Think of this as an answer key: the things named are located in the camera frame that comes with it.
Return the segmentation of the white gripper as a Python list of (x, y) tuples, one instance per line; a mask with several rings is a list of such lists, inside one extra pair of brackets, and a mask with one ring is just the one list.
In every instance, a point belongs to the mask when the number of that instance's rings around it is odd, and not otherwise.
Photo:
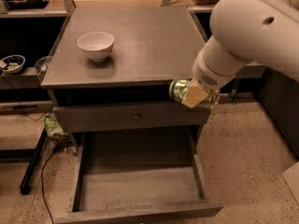
[[(249, 63), (226, 50), (214, 36), (210, 37), (198, 53), (193, 66), (193, 77), (207, 89), (217, 90), (229, 83)], [(192, 81), (182, 104), (194, 108), (208, 97), (208, 92)]]

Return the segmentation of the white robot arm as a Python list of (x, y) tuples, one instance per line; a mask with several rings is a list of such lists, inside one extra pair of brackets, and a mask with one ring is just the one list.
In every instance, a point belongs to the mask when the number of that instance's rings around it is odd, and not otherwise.
[(220, 0), (210, 29), (182, 98), (187, 107), (202, 103), (249, 63), (299, 81), (299, 0)]

